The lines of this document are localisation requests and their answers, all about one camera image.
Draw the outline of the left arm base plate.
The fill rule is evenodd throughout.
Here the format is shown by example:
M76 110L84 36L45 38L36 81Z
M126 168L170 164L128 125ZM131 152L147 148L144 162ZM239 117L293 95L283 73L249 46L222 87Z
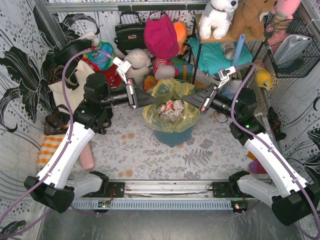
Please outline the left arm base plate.
M103 183L96 192L83 195L83 198L123 198L125 193L124 182Z

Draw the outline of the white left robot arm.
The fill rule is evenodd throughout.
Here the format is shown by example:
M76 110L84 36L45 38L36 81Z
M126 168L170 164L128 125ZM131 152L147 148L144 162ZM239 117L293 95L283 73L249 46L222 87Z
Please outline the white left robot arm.
M132 109L158 102L157 98L137 86L133 78L125 81L120 90L111 89L102 73L90 74L84 84L84 99L70 118L70 124L59 147L37 176L28 176L25 188L31 197L63 213L82 196L104 197L111 193L109 177L98 171L69 180L69 174L95 134L104 135L111 126L112 107L128 104Z

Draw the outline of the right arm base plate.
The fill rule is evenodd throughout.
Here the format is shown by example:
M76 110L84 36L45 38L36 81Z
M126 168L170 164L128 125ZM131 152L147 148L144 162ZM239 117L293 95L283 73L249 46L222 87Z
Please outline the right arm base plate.
M238 185L230 181L218 181L211 184L215 198L254 198L240 191Z

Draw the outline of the teal plastic trash bin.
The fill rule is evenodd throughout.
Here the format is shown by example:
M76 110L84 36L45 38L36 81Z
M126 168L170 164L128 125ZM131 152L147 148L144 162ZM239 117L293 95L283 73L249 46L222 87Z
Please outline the teal plastic trash bin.
M192 136L193 129L194 125L181 132L175 130L172 132L164 131L165 128L161 130L153 129L152 131L159 142L173 148L186 142Z

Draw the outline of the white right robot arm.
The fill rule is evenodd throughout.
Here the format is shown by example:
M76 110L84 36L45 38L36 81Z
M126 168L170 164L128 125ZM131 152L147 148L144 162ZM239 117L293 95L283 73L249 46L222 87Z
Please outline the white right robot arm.
M274 182L271 186L241 171L229 177L235 194L247 194L265 203L285 226L310 215L312 208L318 206L320 186L308 183L274 146L254 115L258 103L252 89L243 88L239 96L229 99L218 93L217 86L212 83L206 89L182 99L202 112L213 109L231 118L229 128L233 137L257 158Z

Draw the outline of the yellow-green trash bag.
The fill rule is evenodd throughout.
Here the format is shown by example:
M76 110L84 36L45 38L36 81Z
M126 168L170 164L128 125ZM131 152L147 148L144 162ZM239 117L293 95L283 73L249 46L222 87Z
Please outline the yellow-green trash bag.
M157 103L146 106L142 112L150 129L181 133L198 121L198 108L183 100L183 97L199 92L193 84L174 78L162 79L146 92L158 100Z

